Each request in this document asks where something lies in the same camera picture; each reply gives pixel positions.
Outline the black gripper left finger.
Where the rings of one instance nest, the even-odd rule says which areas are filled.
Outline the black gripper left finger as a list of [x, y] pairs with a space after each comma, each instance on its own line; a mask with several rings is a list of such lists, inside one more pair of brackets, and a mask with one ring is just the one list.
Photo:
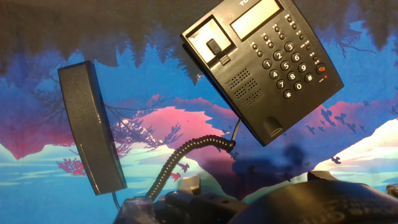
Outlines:
[[152, 202], [148, 197], [126, 199], [114, 224], [227, 224], [246, 203], [201, 192], [198, 176], [182, 179], [180, 188]]

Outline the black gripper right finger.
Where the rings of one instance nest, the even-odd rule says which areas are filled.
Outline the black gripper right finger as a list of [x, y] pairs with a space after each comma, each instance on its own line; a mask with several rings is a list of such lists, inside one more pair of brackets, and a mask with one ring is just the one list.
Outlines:
[[338, 181], [338, 179], [333, 177], [329, 171], [313, 170], [307, 173], [308, 182], [316, 180]]

